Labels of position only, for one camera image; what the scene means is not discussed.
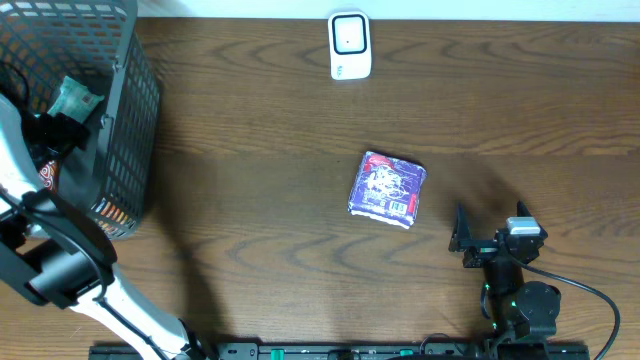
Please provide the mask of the mint green snack packet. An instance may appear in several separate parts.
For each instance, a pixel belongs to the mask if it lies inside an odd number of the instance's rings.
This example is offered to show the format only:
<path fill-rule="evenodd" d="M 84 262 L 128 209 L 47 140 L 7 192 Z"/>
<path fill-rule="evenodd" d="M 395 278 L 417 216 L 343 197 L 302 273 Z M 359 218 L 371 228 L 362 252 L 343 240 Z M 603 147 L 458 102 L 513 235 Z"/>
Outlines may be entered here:
<path fill-rule="evenodd" d="M 66 76 L 59 87 L 59 96 L 48 110 L 48 114 L 58 114 L 70 117 L 79 123 L 84 123 L 104 96 L 93 94 L 86 86 Z"/>

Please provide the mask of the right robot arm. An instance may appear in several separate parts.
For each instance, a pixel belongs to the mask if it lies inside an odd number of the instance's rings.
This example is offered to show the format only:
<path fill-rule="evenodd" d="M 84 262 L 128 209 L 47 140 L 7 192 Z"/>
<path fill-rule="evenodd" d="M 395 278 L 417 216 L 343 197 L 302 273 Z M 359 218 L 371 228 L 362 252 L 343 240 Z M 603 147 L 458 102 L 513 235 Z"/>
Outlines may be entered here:
<path fill-rule="evenodd" d="M 491 239 L 475 239 L 464 209 L 456 220 L 448 250 L 463 254 L 465 268 L 483 270 L 483 316 L 494 324 L 495 334 L 478 346 L 490 359 L 547 359 L 546 340 L 557 331 L 561 293 L 540 281 L 526 282 L 524 266 L 539 256 L 547 232 L 523 202 Z"/>

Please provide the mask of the purple noodle packet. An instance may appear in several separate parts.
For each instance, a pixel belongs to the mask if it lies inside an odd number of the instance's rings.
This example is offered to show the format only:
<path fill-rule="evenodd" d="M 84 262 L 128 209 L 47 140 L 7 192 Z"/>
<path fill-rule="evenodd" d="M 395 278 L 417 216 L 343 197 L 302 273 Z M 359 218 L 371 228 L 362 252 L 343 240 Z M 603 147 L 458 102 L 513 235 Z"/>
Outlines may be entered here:
<path fill-rule="evenodd" d="M 417 217 L 421 188 L 427 176 L 420 165 L 367 151 L 359 165 L 347 209 L 351 215 L 410 229 Z"/>

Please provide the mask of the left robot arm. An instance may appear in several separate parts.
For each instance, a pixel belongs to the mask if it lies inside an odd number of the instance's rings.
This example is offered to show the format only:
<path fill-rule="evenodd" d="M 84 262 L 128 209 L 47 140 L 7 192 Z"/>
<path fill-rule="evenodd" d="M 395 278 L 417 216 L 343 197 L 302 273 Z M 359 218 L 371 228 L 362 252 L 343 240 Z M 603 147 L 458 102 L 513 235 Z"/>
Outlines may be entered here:
<path fill-rule="evenodd" d="M 84 314 L 144 359 L 215 359 L 184 321 L 154 305 L 121 272 L 98 225 L 39 176 L 85 149 L 89 129 L 62 114 L 34 116 L 1 99 L 1 279 L 35 305 Z"/>

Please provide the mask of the red orange snack bar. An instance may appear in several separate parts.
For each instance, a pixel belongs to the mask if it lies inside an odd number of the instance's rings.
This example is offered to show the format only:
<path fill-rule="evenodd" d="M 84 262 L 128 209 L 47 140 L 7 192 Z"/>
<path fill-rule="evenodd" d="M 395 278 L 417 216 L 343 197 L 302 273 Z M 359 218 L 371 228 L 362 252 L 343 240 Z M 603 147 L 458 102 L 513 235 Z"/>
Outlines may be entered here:
<path fill-rule="evenodd" d="M 56 192 L 59 180 L 59 162 L 51 160 L 46 163 L 40 169 L 39 176 L 45 188 L 52 192 Z"/>

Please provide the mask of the grey plastic mesh basket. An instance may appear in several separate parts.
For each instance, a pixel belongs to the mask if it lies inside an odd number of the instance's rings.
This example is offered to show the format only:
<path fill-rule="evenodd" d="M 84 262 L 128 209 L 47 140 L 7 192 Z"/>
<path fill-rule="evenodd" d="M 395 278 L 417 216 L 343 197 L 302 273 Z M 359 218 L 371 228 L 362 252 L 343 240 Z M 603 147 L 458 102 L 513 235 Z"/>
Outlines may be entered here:
<path fill-rule="evenodd" d="M 135 0 L 1 4 L 1 83 L 48 111 L 68 76 L 104 96 L 84 122 L 85 150 L 59 164 L 57 192 L 94 221 L 103 198 L 135 220 L 144 210 L 160 88 L 136 34 Z"/>

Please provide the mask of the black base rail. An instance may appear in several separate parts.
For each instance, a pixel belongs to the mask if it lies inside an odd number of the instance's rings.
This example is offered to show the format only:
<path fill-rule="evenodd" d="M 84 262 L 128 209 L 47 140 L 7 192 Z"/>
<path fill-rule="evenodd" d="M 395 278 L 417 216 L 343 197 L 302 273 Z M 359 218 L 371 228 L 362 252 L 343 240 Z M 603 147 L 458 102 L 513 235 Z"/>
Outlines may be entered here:
<path fill-rule="evenodd" d="M 550 359 L 585 360 L 589 351 L 576 344 L 502 344 L 493 354 L 468 344 L 443 341 L 423 346 L 396 345 L 258 345 L 255 343 L 221 343 L 220 360 L 385 360 L 385 359 Z"/>

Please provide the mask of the small orange box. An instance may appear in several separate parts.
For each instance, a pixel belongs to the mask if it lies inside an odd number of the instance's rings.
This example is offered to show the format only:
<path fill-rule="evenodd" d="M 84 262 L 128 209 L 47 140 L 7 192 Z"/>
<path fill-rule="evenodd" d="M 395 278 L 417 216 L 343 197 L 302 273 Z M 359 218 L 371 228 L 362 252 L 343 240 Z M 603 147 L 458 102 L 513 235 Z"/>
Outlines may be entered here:
<path fill-rule="evenodd" d="M 110 238 L 121 238 L 133 233 L 136 220 L 115 203 L 103 198 L 92 208 L 94 221 Z"/>

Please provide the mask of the white barcode scanner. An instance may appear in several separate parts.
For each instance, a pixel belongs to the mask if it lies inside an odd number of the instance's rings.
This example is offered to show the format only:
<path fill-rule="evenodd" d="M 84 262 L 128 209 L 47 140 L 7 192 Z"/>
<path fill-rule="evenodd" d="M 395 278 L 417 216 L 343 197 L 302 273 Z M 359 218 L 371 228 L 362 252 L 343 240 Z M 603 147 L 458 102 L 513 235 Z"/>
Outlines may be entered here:
<path fill-rule="evenodd" d="M 369 18 L 361 11 L 337 12 L 327 22 L 330 74 L 336 81 L 367 78 L 372 69 Z"/>

